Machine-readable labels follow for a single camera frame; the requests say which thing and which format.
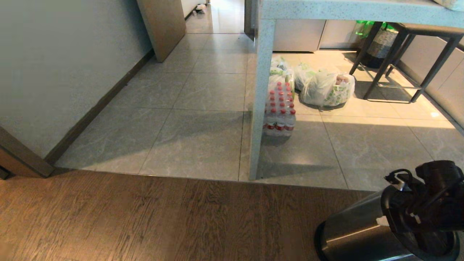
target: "cabinet door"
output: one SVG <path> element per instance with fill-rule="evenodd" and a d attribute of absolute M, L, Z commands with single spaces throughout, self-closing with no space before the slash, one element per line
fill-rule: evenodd
<path fill-rule="evenodd" d="M 464 126 L 464 59 L 432 97 Z"/>
<path fill-rule="evenodd" d="M 400 67 L 414 80 L 421 83 L 445 45 L 446 42 L 438 37 L 418 35 L 401 57 L 402 64 L 400 64 Z M 436 91 L 462 59 L 463 52 L 456 48 L 427 87 L 427 92 L 433 93 Z"/>
<path fill-rule="evenodd" d="M 322 34 L 320 49 L 347 49 L 359 45 L 359 36 L 353 30 L 356 21 L 327 20 Z"/>
<path fill-rule="evenodd" d="M 317 51 L 324 25 L 325 20 L 277 20 L 274 51 Z"/>

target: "speckled countertop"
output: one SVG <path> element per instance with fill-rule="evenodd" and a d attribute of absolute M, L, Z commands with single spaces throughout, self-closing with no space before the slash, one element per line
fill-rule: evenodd
<path fill-rule="evenodd" d="M 374 20 L 464 28 L 464 12 L 432 0 L 261 0 L 261 19 Z"/>

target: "tile floor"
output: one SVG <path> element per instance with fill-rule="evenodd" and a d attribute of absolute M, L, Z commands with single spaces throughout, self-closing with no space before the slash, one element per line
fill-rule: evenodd
<path fill-rule="evenodd" d="M 256 57 L 243 34 L 187 34 L 163 64 L 150 61 L 58 161 L 57 166 L 130 174 L 248 181 Z M 290 65 L 349 71 L 353 52 L 280 53 Z M 288 140 L 263 138 L 255 182 L 380 190 L 382 177 L 438 159 L 464 167 L 464 131 L 426 96 L 369 86 L 357 70 L 344 107 L 296 99 Z M 389 79 L 409 84 L 397 72 Z M 386 99 L 389 102 L 376 102 Z"/>

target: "kitchen island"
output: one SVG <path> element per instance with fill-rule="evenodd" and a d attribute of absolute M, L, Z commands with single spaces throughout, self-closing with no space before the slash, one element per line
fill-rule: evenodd
<path fill-rule="evenodd" d="M 261 0 L 258 8 L 256 89 L 251 124 L 250 180 L 258 177 L 264 106 L 276 20 L 372 20 L 464 28 L 464 12 L 432 0 Z"/>

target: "bar stool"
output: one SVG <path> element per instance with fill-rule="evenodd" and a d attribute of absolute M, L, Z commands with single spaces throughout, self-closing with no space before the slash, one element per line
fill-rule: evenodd
<path fill-rule="evenodd" d="M 359 63 L 361 62 L 362 57 L 366 54 L 367 49 L 371 46 L 375 35 L 379 31 L 382 22 L 375 22 L 372 26 L 371 32 L 369 33 L 364 45 L 362 46 L 361 52 L 359 53 L 356 61 L 353 64 L 349 74 L 353 74 L 356 69 L 358 68 Z M 454 48 L 458 45 L 459 41 L 464 36 L 464 29 L 454 28 L 454 27 L 442 27 L 442 26 L 427 26 L 427 25 L 416 25 L 416 24 L 401 24 L 401 23 L 388 23 L 388 25 L 392 26 L 398 31 L 398 35 L 395 38 L 390 50 L 388 51 L 387 56 L 385 57 L 382 65 L 379 68 L 379 71 L 375 75 L 369 89 L 367 90 L 366 94 L 364 95 L 364 99 L 367 100 L 369 94 L 372 92 L 374 87 L 378 85 L 380 78 L 382 77 L 383 73 L 388 69 L 386 76 L 388 76 L 393 68 L 398 69 L 396 67 L 397 63 L 400 61 L 401 56 L 404 54 L 408 46 L 411 44 L 412 40 L 416 35 L 427 35 L 427 36 L 438 36 L 438 37 L 445 37 L 449 38 L 448 42 L 446 43 L 445 48 L 439 55 L 438 59 L 433 64 L 432 68 L 428 72 L 427 76 L 424 78 L 422 83 L 419 85 L 416 82 L 412 82 L 414 87 L 413 89 L 417 89 L 416 93 L 412 97 L 410 102 L 415 102 L 417 98 L 425 91 L 429 83 L 432 81 L 433 77 L 437 72 L 440 70 L 441 66 L 445 63 L 451 53 L 454 51 Z M 381 87 L 393 87 L 393 88 L 410 88 L 410 87 L 402 87 L 402 86 L 388 86 L 388 85 L 381 85 Z"/>

